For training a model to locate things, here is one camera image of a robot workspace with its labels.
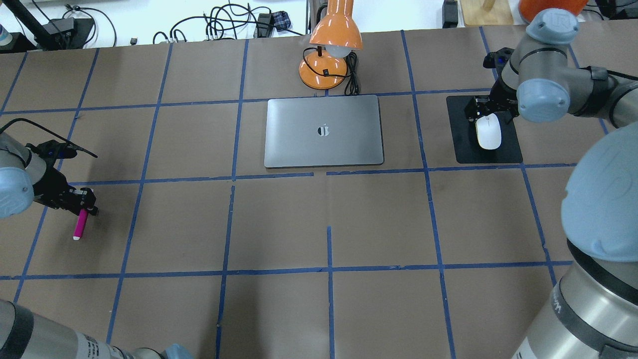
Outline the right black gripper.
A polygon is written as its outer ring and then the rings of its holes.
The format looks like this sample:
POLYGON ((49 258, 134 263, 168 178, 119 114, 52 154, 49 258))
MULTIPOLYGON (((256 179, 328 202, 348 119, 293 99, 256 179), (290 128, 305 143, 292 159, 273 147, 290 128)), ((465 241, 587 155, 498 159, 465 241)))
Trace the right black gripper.
POLYGON ((472 96, 465 106, 465 118, 470 123, 496 113, 501 125, 510 125, 519 116, 517 91, 503 80, 497 80, 488 96, 472 96))

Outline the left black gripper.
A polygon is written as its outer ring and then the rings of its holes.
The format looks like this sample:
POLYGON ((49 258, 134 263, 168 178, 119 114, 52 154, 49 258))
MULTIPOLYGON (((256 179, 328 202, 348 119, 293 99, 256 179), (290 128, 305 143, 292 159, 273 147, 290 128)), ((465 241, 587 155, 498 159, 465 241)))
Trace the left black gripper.
POLYGON ((79 216, 86 210, 91 216, 97 216, 96 196, 91 188, 76 189, 70 186, 66 177, 58 170, 46 170, 42 178, 33 186, 34 202, 53 209, 70 210, 79 216))

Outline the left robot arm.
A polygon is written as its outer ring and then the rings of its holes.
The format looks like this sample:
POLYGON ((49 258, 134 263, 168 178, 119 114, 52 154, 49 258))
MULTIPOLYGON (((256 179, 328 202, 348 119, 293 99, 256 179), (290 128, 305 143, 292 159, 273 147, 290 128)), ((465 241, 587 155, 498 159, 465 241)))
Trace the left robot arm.
MULTIPOLYGON (((34 186, 52 170, 46 161, 8 134, 1 135, 1 216, 22 213, 34 201, 34 186)), ((3 359, 190 359, 181 345, 162 352, 139 348, 128 352, 34 313, 1 301, 3 359)))

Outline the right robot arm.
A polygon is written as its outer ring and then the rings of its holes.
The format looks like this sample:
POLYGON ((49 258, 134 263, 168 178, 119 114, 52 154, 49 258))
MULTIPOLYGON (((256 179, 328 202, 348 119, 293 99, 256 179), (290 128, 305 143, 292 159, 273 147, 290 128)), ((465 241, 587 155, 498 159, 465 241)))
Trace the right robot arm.
POLYGON ((515 359, 637 357, 637 78, 568 59, 581 23, 567 9, 540 10, 515 48, 486 55, 490 93, 465 118, 478 145, 501 145, 498 120, 563 127, 576 143, 583 122, 614 130, 591 142, 561 191, 560 223, 571 264, 526 330, 515 359))

